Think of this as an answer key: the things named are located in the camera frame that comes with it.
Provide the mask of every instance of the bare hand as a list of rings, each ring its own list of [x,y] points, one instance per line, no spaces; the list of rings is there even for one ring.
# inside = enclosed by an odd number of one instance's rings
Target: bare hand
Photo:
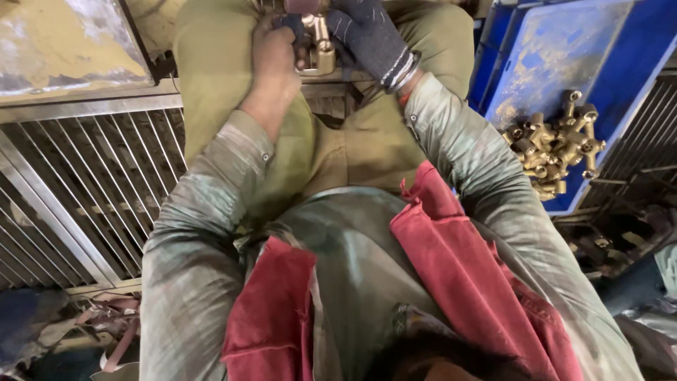
[[[266,15],[254,30],[254,83],[240,109],[256,119],[274,143],[282,118],[301,89],[294,70],[294,33],[286,26],[274,29],[277,14]]]

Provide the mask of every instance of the blue tray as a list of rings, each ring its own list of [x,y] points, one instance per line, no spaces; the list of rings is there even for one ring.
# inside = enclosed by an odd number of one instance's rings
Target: blue tray
[[[468,94],[497,129],[536,111],[561,112],[561,94],[579,89],[599,111],[595,136],[611,145],[677,44],[677,0],[581,0],[496,7]],[[588,180],[570,167],[568,191],[544,202],[569,214]]]

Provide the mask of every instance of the trousers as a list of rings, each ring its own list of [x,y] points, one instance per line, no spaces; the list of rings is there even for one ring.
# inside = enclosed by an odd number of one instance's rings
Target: trousers
[[[473,20],[447,3],[383,3],[420,67],[461,98],[473,70]],[[252,84],[252,31],[261,14],[250,0],[188,0],[179,12],[173,53],[181,78],[185,159],[212,140]],[[405,125],[397,98],[372,89],[338,129],[313,115],[299,93],[284,117],[265,184],[247,205],[248,221],[274,219],[293,203],[339,186],[399,194],[426,159]]]

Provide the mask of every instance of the hair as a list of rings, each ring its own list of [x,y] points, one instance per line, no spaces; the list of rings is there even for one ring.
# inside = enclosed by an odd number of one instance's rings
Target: hair
[[[398,338],[376,354],[365,381],[392,381],[400,366],[407,361],[422,361],[441,357],[484,381],[515,380],[536,381],[518,362],[516,357],[488,353],[459,339],[433,332],[420,332],[415,336]],[[432,364],[412,372],[407,380],[423,381]]]

